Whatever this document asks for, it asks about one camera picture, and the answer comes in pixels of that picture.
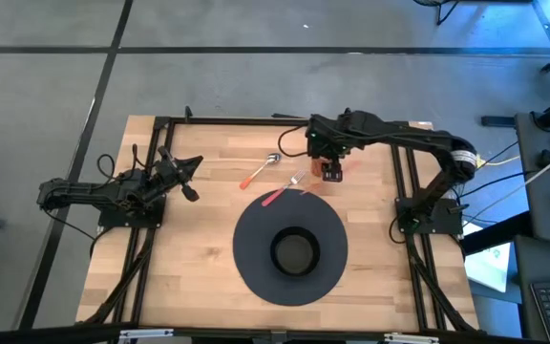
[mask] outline concrete floor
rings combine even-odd
[[[550,13],[550,0],[540,3]],[[0,45],[109,46],[122,5],[0,0]],[[122,45],[550,47],[530,4],[464,3],[441,27],[434,16],[435,9],[411,0],[142,0],[133,5]],[[0,331],[17,325],[50,220],[35,205],[37,186],[66,175],[104,61],[105,54],[0,54],[0,217],[8,222],[0,229]],[[550,54],[119,54],[80,180],[102,180],[95,159],[116,155],[128,115],[180,115],[184,105],[205,117],[335,116],[350,107],[384,119],[428,120],[490,157],[517,138],[510,129],[479,126],[478,118],[549,106],[550,74],[538,73],[548,61]],[[485,168],[467,190],[519,170],[518,162]],[[469,197],[468,214],[518,183]],[[481,218],[503,220],[526,208],[521,192]],[[94,232],[96,216],[74,206],[68,220]],[[36,327],[74,322],[89,245],[65,230]],[[476,303],[479,319],[517,308]],[[517,320],[486,317],[480,323],[489,332],[518,335]]]

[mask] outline black clamp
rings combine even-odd
[[[271,343],[286,343],[287,342],[287,332],[284,330],[272,330],[271,331]]]
[[[190,118],[193,117],[192,110],[190,110],[190,106],[186,105],[186,107],[183,109],[183,117],[186,124],[190,124]]]

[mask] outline wooden tabletop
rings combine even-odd
[[[118,153],[116,172],[131,167],[131,146],[145,157],[154,117],[130,116]],[[430,123],[414,123],[428,126]],[[270,304],[256,296],[237,271],[232,252],[235,225],[256,198],[286,183],[295,171],[309,169],[308,157],[283,158],[268,166],[246,189],[239,183],[269,153],[277,152],[280,126],[178,124],[172,155],[203,155],[192,187],[201,199],[186,201],[176,188],[167,199],[157,230],[141,311],[140,325],[225,329],[290,329],[308,331],[417,331],[409,261],[404,245],[393,243],[388,226],[397,197],[391,149],[385,144],[353,150],[343,166],[356,166],[341,183],[324,183],[315,193],[338,213],[348,235],[349,256],[339,283],[322,299],[300,307]],[[304,130],[283,140],[290,153],[307,149]],[[407,172],[404,150],[403,169]],[[422,186],[439,171],[429,154],[415,154]],[[406,186],[411,195],[408,173]],[[305,178],[300,187],[319,182]],[[129,228],[114,228],[95,246],[77,320],[93,314],[112,291],[122,271]],[[438,282],[455,308],[477,327],[475,307],[457,244],[432,235]],[[130,318],[135,284],[127,294],[123,319]],[[429,324],[432,300],[424,286]]]

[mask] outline white label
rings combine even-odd
[[[452,157],[454,157],[455,161],[465,161],[471,163],[474,167],[476,167],[476,154],[473,154],[469,151],[453,151],[451,152]]]

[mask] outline round black plate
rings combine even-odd
[[[284,306],[316,301],[337,284],[348,260],[348,239],[338,215],[321,198],[288,189],[269,206],[252,202],[241,215],[233,237],[235,264],[247,286],[264,300]],[[271,244],[285,228],[309,231],[319,244],[319,261],[306,275],[287,275],[276,267]]]

